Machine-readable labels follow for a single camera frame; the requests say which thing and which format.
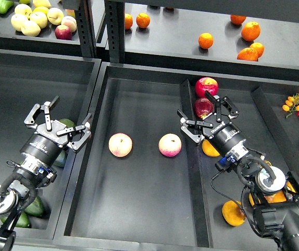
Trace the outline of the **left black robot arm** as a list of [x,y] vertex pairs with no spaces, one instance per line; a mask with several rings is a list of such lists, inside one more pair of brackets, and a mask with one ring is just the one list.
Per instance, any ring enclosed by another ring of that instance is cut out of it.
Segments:
[[24,160],[21,164],[7,162],[14,170],[0,185],[0,217],[6,219],[0,226],[0,250],[12,249],[14,228],[21,214],[34,202],[40,188],[55,181],[57,175],[52,165],[59,154],[66,147],[77,153],[91,138],[91,114],[73,127],[51,119],[50,113],[59,99],[56,96],[33,106],[24,120],[26,127],[34,129],[20,150]]

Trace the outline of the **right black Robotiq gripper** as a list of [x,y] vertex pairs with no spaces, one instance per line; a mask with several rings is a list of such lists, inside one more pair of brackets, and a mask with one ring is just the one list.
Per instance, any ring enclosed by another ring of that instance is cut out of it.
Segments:
[[213,113],[203,121],[190,120],[178,109],[180,131],[196,144],[200,144],[206,138],[223,157],[247,155],[248,150],[244,146],[246,138],[231,122],[231,119],[239,116],[238,108],[227,96],[221,98],[205,91],[205,97],[213,104]]

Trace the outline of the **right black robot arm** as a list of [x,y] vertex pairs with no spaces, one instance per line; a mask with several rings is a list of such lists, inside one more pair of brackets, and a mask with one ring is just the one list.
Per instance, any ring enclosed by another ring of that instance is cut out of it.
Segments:
[[205,92],[212,105],[203,120],[190,120],[178,110],[181,131],[196,144],[209,143],[222,157],[218,172],[233,170],[248,192],[251,208],[243,202],[233,204],[245,215],[252,230],[261,238],[276,242],[278,250],[299,250],[299,177],[294,171],[284,173],[265,162],[265,155],[245,147],[245,137],[232,123],[239,115],[228,97]]

